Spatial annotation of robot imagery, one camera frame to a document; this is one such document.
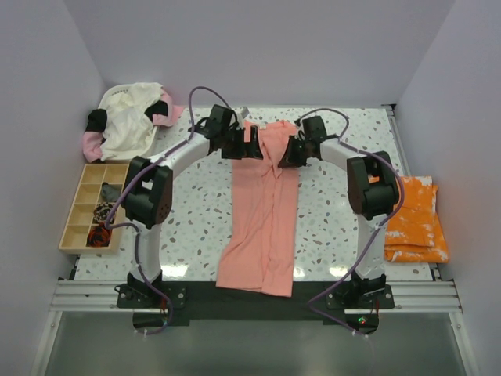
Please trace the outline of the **salmon pink t-shirt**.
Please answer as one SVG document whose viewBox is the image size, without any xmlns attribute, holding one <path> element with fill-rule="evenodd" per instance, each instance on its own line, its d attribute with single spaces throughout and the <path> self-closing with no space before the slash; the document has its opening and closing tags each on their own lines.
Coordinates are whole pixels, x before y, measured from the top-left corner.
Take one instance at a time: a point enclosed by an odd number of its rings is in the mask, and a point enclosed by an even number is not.
<svg viewBox="0 0 501 376">
<path fill-rule="evenodd" d="M 258 128 L 263 158 L 232 161 L 232 234 L 217 287 L 292 295 L 299 172 L 279 162 L 296 134 L 289 121 L 269 123 Z"/>
</svg>

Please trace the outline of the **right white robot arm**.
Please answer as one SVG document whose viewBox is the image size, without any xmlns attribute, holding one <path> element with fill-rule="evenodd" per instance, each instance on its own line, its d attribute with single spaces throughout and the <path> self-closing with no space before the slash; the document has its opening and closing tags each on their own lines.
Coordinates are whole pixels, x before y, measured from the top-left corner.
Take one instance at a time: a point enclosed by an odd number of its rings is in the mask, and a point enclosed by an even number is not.
<svg viewBox="0 0 501 376">
<path fill-rule="evenodd" d="M 349 274 L 348 297 L 367 307 L 384 289 L 382 264 L 387 221 L 399 201 L 401 180 L 387 153 L 369 154 L 327 135 L 321 117 L 295 125 L 247 122 L 238 136 L 250 143 L 232 163 L 232 236 L 218 264 L 217 287 L 289 297 L 292 294 L 298 168 L 310 157 L 344 169 L 348 199 L 359 221 L 358 262 Z"/>
</svg>

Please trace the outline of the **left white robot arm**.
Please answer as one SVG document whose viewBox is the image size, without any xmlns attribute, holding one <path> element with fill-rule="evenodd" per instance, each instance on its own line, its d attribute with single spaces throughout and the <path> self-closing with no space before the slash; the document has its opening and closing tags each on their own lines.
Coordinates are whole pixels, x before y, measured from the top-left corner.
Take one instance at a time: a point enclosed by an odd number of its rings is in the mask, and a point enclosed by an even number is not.
<svg viewBox="0 0 501 376">
<path fill-rule="evenodd" d="M 160 231 L 171 211 L 174 180 L 218 150 L 223 159 L 264 158 L 258 126 L 244 127 L 248 114 L 246 107 L 234 111 L 215 105 L 209 116 L 194 126 L 187 140 L 152 157 L 131 160 L 121 205 L 137 231 L 131 275 L 141 281 L 134 296 L 143 306 L 154 307 L 162 298 L 162 288 L 155 284 L 162 274 Z"/>
</svg>

